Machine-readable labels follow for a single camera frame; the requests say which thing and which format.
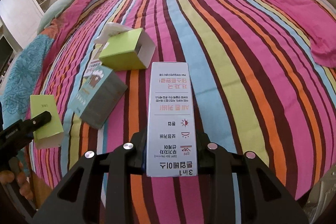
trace metal screw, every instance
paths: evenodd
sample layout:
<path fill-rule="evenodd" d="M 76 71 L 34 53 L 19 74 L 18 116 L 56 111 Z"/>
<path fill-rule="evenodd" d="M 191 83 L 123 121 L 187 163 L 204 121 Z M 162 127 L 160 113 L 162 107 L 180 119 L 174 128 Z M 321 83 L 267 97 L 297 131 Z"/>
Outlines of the metal screw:
<path fill-rule="evenodd" d="M 85 153 L 85 157 L 86 157 L 87 159 L 92 158 L 94 155 L 95 155 L 95 152 L 93 152 L 93 151 L 87 151 L 87 152 Z"/>
<path fill-rule="evenodd" d="M 124 149 L 129 150 L 129 149 L 132 149 L 133 146 L 134 146 L 133 143 L 125 143 L 124 144 Z"/>
<path fill-rule="evenodd" d="M 208 144 L 208 148 L 211 150 L 215 150 L 217 149 L 218 145 L 216 143 L 209 143 Z"/>
<path fill-rule="evenodd" d="M 254 159 L 255 158 L 255 153 L 249 151 L 246 153 L 246 157 L 248 157 L 249 159 Z"/>

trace television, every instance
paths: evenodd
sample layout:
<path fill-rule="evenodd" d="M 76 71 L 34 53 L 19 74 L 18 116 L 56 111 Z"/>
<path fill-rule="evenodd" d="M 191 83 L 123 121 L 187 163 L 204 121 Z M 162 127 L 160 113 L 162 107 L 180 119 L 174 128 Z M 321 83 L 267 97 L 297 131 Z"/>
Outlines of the television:
<path fill-rule="evenodd" d="M 9 45 L 4 36 L 0 36 L 0 75 L 7 69 L 12 53 L 13 48 Z"/>

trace pillow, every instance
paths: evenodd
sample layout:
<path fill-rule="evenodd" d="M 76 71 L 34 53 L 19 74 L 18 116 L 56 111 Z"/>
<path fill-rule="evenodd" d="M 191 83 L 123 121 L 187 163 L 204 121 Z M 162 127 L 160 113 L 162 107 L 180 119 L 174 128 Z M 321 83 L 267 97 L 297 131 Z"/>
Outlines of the pillow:
<path fill-rule="evenodd" d="M 46 27 L 49 27 L 51 21 L 61 15 L 63 11 L 70 7 L 75 0 L 57 0 L 44 13 L 40 25 L 37 28 L 37 34 L 40 34 Z"/>

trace finger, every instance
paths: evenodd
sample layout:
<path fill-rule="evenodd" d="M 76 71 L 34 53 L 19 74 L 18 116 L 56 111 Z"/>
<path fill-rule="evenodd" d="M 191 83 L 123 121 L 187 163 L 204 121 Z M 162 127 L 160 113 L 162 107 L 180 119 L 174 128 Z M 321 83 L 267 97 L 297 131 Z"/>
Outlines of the finger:
<path fill-rule="evenodd" d="M 28 200 L 32 200 L 33 197 L 34 197 L 34 195 L 33 195 L 32 191 L 30 191 L 29 194 L 25 196 L 25 198 L 28 199 Z"/>
<path fill-rule="evenodd" d="M 23 171 L 24 167 L 23 167 L 23 163 L 19 161 L 19 167 L 20 169 Z"/>
<path fill-rule="evenodd" d="M 24 172 L 21 172 L 17 175 L 16 181 L 19 185 L 24 184 L 25 181 L 27 181 L 26 174 Z"/>
<path fill-rule="evenodd" d="M 30 192 L 30 185 L 29 183 L 26 181 L 24 184 L 21 185 L 20 187 L 20 194 L 23 196 L 27 196 Z"/>
<path fill-rule="evenodd" d="M 0 183 L 5 185 L 14 180 L 14 174 L 8 170 L 0 172 Z"/>

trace lime green box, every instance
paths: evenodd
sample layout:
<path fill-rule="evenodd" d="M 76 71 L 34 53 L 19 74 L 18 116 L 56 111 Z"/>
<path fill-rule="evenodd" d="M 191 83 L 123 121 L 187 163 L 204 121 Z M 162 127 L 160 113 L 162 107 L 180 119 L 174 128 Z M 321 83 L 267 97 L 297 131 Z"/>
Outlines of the lime green box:
<path fill-rule="evenodd" d="M 147 69 L 155 47 L 149 35 L 139 28 L 110 37 L 99 59 L 115 71 Z"/>

